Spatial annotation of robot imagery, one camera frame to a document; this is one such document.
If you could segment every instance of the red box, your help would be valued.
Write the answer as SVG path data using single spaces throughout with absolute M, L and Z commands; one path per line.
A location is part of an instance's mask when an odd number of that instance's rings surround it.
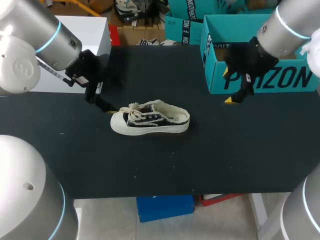
M 223 202 L 223 201 L 228 200 L 228 199 L 235 198 L 235 197 L 240 196 L 240 195 L 242 195 L 242 193 L 222 194 L 221 196 L 217 196 L 217 197 L 214 197 L 214 198 L 211 198 L 211 199 L 208 199 L 208 200 L 204 200 L 203 199 L 203 195 L 200 195 L 199 196 L 199 200 L 202 203 L 202 205 L 204 207 L 206 207 L 206 206 L 209 206 L 209 205 L 212 205 L 212 204 Z
M 111 39 L 111 46 L 120 46 L 120 38 L 118 28 L 116 25 L 109 25 L 109 33 Z

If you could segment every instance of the sneaker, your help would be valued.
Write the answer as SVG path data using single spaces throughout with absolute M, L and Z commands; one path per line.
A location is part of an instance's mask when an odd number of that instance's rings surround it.
M 160 45 L 160 42 L 156 38 L 153 38 L 151 40 L 140 39 L 137 45 L 158 46 L 158 45 Z
M 132 103 L 120 108 L 111 118 L 111 128 L 123 135 L 182 133 L 189 127 L 190 114 L 181 107 L 161 100 L 145 104 Z

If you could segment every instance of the blue led ring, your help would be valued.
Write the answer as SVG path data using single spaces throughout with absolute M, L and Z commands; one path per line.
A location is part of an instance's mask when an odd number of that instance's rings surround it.
M 59 31 L 61 29 L 61 22 L 59 21 L 59 25 L 58 25 L 58 28 L 56 29 L 54 35 L 50 38 L 49 41 L 46 42 L 45 45 L 43 45 L 42 47 L 40 47 L 38 50 L 36 50 L 35 52 L 38 54 L 40 53 L 43 49 L 45 49 L 46 47 L 49 46 L 49 44 L 55 39 L 55 37 L 58 35 Z
M 60 187 L 61 187 L 62 195 L 63 195 L 63 208 L 62 208 L 62 213 L 61 213 L 60 220 L 59 220 L 59 222 L 58 222 L 55 230 L 53 231 L 52 235 L 49 237 L 48 240 L 52 240 L 52 239 L 55 237 L 55 235 L 56 235 L 56 233 L 58 232 L 58 229 L 59 229 L 59 227 L 60 227 L 60 225 L 61 225 L 61 223 L 62 223 L 62 219 L 64 218 L 64 215 L 65 215 L 65 210 L 66 210 L 66 195 L 65 195 L 65 191 L 64 191 L 63 187 L 61 186 L 61 184 L 60 184 Z
M 295 36 L 297 36 L 298 38 L 301 38 L 301 39 L 310 39 L 310 38 L 311 38 L 311 37 L 309 37 L 309 36 L 300 35 L 299 33 L 293 31 L 293 30 L 283 21 L 283 19 L 280 17 L 278 7 L 279 7 L 279 6 L 277 6 L 276 9 L 275 9 L 275 14 L 276 14 L 277 18 L 279 19 L 280 23 L 281 23 L 290 33 L 292 33 L 293 35 L 295 35 Z
M 310 212 L 310 210 L 308 208 L 308 205 L 307 205 L 307 200 L 306 200 L 306 183 L 307 183 L 307 179 L 308 179 L 308 177 L 305 179 L 305 181 L 303 183 L 303 189 L 302 189 L 303 205 L 304 205 L 305 211 L 306 211 L 307 215 L 309 216 L 309 219 L 312 222 L 313 226 L 320 233 L 320 227 L 318 226 L 318 224 L 316 223 L 315 219 L 313 218 L 313 216 L 312 216 L 312 214 L 311 214 L 311 212 Z

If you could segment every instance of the yellow object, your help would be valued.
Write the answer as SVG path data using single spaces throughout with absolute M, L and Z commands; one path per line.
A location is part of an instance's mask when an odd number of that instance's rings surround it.
M 226 67 L 225 71 L 224 71 L 224 74 L 223 74 L 223 77 L 228 73 L 228 67 Z
M 238 104 L 237 102 L 232 101 L 232 98 L 229 97 L 227 100 L 224 101 L 226 104 Z
M 75 5 L 77 5 L 79 8 L 82 8 L 83 10 L 85 10 L 86 12 L 90 13 L 91 15 L 95 16 L 95 17 L 101 17 L 100 14 L 96 13 L 95 11 L 93 11 L 92 9 L 90 9 L 89 7 L 87 7 L 86 5 L 82 4 L 81 2 L 77 1 L 77 0 L 52 0 L 53 2 L 71 2 L 74 3 Z

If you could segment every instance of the shoe sole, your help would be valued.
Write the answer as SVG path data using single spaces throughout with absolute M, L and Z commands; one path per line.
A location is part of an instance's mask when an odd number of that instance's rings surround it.
M 170 133 L 170 134 L 180 134 L 186 131 L 189 127 L 189 122 L 183 125 L 176 126 L 150 126 L 150 127 L 132 127 L 132 126 L 120 126 L 116 121 L 114 115 L 111 118 L 111 128 L 118 134 L 127 136 L 139 136 L 150 133 Z

